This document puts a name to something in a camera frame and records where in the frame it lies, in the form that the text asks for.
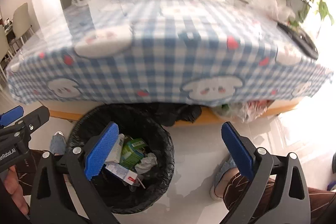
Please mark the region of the left hand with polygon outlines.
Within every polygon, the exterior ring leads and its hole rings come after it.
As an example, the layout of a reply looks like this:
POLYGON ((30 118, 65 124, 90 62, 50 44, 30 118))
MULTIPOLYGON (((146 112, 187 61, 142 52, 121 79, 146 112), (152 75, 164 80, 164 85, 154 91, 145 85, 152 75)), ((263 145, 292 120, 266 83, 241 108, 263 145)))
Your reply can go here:
POLYGON ((8 173, 3 181, 3 184, 11 196, 13 202, 16 204, 18 209, 21 211, 23 215, 27 215, 29 212, 29 208, 23 197, 23 189, 19 185, 18 176, 16 173, 15 165, 11 166, 8 169, 8 173))

